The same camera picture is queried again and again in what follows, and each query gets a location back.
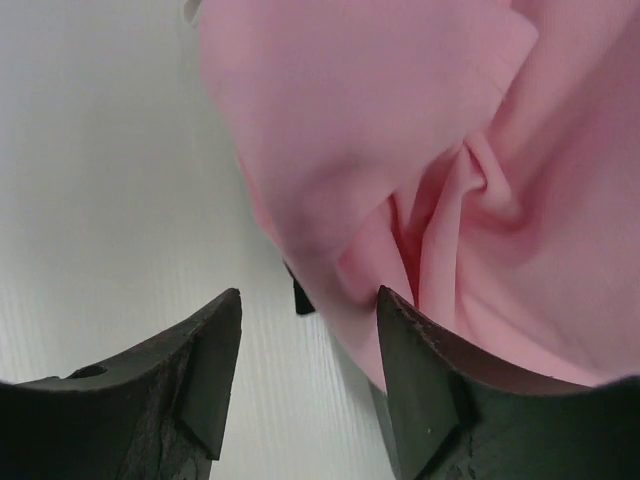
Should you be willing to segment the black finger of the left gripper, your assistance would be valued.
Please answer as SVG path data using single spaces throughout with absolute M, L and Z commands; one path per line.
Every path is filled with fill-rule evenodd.
M 285 265 L 285 268 L 293 282 L 294 306 L 295 306 L 296 314 L 297 315 L 313 314 L 315 312 L 315 307 L 312 305 L 306 292 L 304 291 L 304 289 L 302 288 L 302 286 L 294 276 L 288 264 Z

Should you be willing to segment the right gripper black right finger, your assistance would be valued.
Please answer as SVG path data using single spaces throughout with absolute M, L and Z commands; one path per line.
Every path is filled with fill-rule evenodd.
M 491 355 L 381 288 L 375 407 L 399 479 L 635 479 L 639 381 L 598 388 Z

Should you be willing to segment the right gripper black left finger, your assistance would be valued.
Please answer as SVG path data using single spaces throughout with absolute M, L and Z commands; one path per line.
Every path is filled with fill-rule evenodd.
M 222 449 L 241 321 L 231 288 L 66 378 L 3 383 L 2 478 L 208 478 Z

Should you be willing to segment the pink t shirt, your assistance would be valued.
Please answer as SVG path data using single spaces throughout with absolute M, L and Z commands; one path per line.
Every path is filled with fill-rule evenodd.
M 477 380 L 639 371 L 635 1 L 205 1 L 201 70 L 257 220 L 385 386 L 375 298 Z

